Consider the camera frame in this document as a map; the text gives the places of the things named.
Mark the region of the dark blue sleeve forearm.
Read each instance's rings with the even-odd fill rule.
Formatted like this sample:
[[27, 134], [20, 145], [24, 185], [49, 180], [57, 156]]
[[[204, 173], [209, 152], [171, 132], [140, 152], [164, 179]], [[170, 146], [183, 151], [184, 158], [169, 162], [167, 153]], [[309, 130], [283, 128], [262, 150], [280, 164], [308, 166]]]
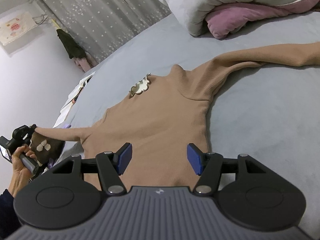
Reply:
[[5, 239], [20, 227], [20, 221], [14, 210], [14, 197], [6, 189], [0, 196], [0, 235]]

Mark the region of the person's left hand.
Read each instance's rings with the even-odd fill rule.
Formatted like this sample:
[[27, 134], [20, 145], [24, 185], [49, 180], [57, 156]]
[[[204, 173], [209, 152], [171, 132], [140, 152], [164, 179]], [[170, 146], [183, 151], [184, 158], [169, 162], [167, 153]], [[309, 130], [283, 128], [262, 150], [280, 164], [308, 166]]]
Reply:
[[20, 155], [24, 154], [31, 159], [37, 161], [36, 154], [24, 144], [18, 147], [12, 157], [12, 178], [8, 188], [9, 193], [15, 198], [17, 193], [23, 189], [33, 176], [32, 173], [23, 165]]

